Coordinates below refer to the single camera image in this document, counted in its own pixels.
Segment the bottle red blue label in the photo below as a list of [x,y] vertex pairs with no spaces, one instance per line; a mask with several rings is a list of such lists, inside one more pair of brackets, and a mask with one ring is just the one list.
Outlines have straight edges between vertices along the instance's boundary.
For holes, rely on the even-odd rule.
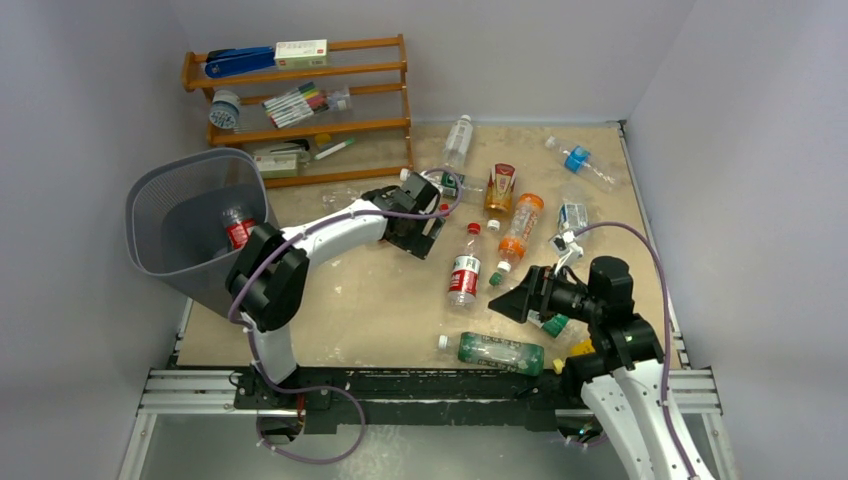
[[228,206],[219,217],[227,238],[226,251],[243,248],[257,226],[252,210],[245,205]]

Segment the clear unlabelled bottle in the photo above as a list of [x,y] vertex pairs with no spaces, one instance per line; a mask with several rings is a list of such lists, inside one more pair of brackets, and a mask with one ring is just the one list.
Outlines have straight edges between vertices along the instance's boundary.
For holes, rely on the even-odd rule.
[[349,207],[354,201],[359,200],[363,194],[362,190],[352,188],[325,189],[321,193],[324,211],[332,214]]

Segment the blue stapler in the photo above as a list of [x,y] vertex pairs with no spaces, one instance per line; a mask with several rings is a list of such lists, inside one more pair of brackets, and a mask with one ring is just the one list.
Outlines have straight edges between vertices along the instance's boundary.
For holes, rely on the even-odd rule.
[[214,50],[207,54],[204,73],[224,78],[273,67],[275,49],[271,46]]

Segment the clear bottle blue label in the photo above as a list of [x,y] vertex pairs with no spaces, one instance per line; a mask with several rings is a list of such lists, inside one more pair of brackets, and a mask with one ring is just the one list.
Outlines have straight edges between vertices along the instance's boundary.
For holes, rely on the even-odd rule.
[[555,152],[565,170],[590,182],[605,192],[614,191],[620,184],[620,175],[605,157],[598,156],[583,145],[549,136],[545,147]]

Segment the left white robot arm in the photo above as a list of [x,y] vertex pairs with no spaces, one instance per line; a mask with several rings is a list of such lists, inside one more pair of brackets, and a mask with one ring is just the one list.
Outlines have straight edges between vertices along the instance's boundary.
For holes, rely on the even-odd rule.
[[227,318],[245,331],[254,369],[263,377],[259,395],[272,408],[297,399],[289,324],[301,308],[309,273],[379,241],[426,259],[445,223],[440,202],[439,188],[412,172],[401,184],[367,191],[312,222],[285,228],[263,223],[252,230],[225,280],[232,298]]

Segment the bottle green cap green label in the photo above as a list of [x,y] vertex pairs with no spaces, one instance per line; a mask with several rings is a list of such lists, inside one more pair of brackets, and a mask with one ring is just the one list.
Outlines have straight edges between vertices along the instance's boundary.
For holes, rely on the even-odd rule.
[[538,329],[544,331],[551,338],[557,338],[565,329],[569,318],[562,314],[553,314],[550,317],[545,317],[546,321],[543,324],[533,324],[530,321],[526,323],[532,324]]

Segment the yellow bottle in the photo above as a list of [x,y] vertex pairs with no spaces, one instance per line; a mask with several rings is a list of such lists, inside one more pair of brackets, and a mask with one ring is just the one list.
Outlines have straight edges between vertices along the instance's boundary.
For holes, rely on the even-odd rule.
[[552,369],[557,375],[561,375],[565,369],[565,361],[567,359],[594,352],[595,349],[592,345],[592,342],[589,339],[583,340],[574,345],[564,358],[555,358],[552,361]]

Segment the crushed bottle blue white label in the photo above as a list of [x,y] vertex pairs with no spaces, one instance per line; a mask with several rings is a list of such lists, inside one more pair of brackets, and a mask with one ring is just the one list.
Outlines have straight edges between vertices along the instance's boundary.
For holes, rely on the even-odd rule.
[[576,232],[589,225],[588,196],[579,186],[563,186],[559,189],[557,230],[559,233]]

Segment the pack of coloured markers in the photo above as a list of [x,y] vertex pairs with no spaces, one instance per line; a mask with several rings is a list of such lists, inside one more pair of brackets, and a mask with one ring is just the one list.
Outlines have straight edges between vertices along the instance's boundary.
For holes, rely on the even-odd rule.
[[308,82],[261,103],[276,128],[286,128],[329,110],[325,94]]

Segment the wooden slatted shelf rack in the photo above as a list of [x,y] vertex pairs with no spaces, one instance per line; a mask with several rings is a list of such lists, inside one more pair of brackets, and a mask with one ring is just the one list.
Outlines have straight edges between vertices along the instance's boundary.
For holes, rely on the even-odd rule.
[[319,104],[316,101],[319,91],[313,88],[306,94],[306,102],[309,103],[310,106],[314,107],[317,113],[305,120],[305,122],[288,124],[284,127],[279,127],[273,120],[270,120],[269,122],[271,126],[268,128],[250,130],[243,133],[239,133],[237,130],[227,132],[212,123],[208,123],[206,129],[206,140],[209,146],[233,148],[242,148],[248,144],[261,142],[288,141],[300,138],[306,139],[320,134],[327,134],[335,137],[343,134],[364,134],[366,132],[399,130],[404,134],[406,147],[406,160],[403,164],[392,167],[362,167],[336,173],[268,179],[265,181],[265,186],[268,188],[283,188],[387,177],[400,173],[403,168],[412,169],[415,167],[413,142],[411,138],[412,120],[407,92],[408,61],[405,38],[402,34],[398,34],[394,37],[330,42],[328,44],[327,51],[330,53],[338,53],[381,48],[397,49],[398,59],[396,61],[383,63],[327,66],[316,69],[295,71],[247,73],[244,75],[223,78],[211,78],[202,72],[201,67],[207,63],[209,57],[207,53],[189,51],[186,53],[183,61],[180,79],[187,92],[200,90],[203,92],[206,99],[211,101],[214,94],[221,87],[266,84],[289,80],[306,81],[323,77],[376,74],[395,71],[399,75],[399,80],[395,83],[353,86],[350,87],[348,91],[353,96],[384,93],[398,94],[401,99],[402,114],[397,117],[328,123],[321,119],[321,115],[329,110],[329,104],[326,102]]

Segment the green and white marker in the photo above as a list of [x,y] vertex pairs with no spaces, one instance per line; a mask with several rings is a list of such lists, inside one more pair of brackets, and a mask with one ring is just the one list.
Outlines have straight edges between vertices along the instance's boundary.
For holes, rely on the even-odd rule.
[[354,143],[355,143],[355,139],[354,139],[354,138],[349,138],[349,139],[347,139],[347,140],[345,140],[345,141],[343,141],[343,142],[340,142],[340,143],[334,144],[334,145],[332,145],[331,147],[329,147],[329,148],[327,148],[327,149],[325,149],[325,150],[320,151],[318,154],[316,154],[316,155],[314,155],[314,156],[313,156],[313,159],[314,159],[315,161],[326,159],[326,158],[328,158],[329,156],[331,156],[331,155],[333,155],[333,154],[335,154],[335,153],[337,153],[337,152],[339,152],[339,151],[341,151],[341,150],[343,150],[343,149],[345,149],[345,148],[347,148],[347,147],[349,147],[349,146],[353,145]]

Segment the white stapler on shelf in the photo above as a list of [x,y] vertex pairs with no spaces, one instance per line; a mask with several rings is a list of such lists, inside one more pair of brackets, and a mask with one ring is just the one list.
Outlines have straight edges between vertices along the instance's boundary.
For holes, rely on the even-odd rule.
[[298,176],[301,166],[308,163],[312,155],[309,143],[298,139],[259,148],[254,151],[253,158],[260,176],[269,180]]

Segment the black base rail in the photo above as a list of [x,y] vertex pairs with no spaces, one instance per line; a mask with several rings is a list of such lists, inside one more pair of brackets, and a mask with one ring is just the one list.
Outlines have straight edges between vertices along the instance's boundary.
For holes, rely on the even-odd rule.
[[289,410],[308,434],[340,426],[515,426],[592,443],[600,420],[580,400],[569,375],[537,377],[492,369],[300,367],[269,386],[253,368],[231,374],[234,406],[255,410],[277,432]]

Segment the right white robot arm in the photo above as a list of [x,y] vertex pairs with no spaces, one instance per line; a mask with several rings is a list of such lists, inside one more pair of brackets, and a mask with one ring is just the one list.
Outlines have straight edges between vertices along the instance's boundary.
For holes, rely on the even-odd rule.
[[560,314],[587,325],[594,350],[566,360],[561,392],[592,411],[629,478],[710,479],[673,398],[656,332],[635,310],[633,287],[625,261],[600,256],[585,283],[532,266],[488,306],[518,323],[536,313],[542,321]]

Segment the clear bottle green label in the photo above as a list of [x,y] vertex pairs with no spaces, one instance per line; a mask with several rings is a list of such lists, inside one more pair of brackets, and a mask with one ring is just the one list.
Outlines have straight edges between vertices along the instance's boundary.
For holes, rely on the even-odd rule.
[[462,196],[462,202],[481,204],[484,201],[487,181],[454,172],[431,169],[420,172],[441,194],[443,199],[456,200]]

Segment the white and red box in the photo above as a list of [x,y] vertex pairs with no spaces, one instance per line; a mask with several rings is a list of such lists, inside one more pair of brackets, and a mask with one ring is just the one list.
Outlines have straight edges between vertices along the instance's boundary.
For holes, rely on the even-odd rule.
[[328,65],[326,39],[277,42],[274,65],[278,70],[300,70]]

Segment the grey mesh waste bin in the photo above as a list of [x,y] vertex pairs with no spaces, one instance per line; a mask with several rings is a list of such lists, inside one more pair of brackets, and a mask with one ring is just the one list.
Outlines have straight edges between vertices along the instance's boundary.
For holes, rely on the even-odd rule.
[[238,256],[223,224],[232,207],[278,224],[256,162],[242,150],[214,148],[151,170],[126,198],[131,261],[225,317],[232,304],[225,280]]

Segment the bottle red label red cap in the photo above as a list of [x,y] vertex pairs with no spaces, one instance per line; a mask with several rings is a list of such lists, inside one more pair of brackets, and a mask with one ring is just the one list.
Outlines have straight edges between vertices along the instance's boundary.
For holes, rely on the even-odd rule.
[[476,302],[481,271],[480,233],[478,223],[469,223],[461,251],[453,260],[447,291],[452,307],[467,308]]

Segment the clear bottle white cap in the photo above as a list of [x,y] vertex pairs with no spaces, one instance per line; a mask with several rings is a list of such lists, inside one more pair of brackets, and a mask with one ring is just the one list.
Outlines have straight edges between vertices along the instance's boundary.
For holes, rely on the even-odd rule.
[[442,160],[443,164],[453,170],[464,168],[468,150],[471,145],[473,134],[472,119],[469,115],[462,115],[451,127],[446,139]]

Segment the orange drink bottle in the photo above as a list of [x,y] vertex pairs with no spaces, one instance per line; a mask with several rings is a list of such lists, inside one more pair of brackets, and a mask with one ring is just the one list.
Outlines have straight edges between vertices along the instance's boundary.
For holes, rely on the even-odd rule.
[[510,225],[498,245],[496,272],[505,275],[525,257],[529,239],[544,209],[544,200],[534,193],[522,194]]

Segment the green tea bottle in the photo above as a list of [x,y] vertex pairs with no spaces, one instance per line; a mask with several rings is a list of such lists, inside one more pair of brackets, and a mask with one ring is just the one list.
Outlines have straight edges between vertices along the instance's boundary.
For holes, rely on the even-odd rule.
[[469,365],[530,377],[544,370],[545,351],[536,344],[466,331],[455,337],[440,335],[437,348]]

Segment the amber tea bottle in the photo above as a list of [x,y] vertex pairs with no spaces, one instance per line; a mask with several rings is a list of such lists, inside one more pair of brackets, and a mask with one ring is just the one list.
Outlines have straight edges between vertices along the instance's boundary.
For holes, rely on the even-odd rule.
[[516,168],[513,165],[496,163],[491,167],[483,202],[488,230],[498,232],[509,219],[515,180]]

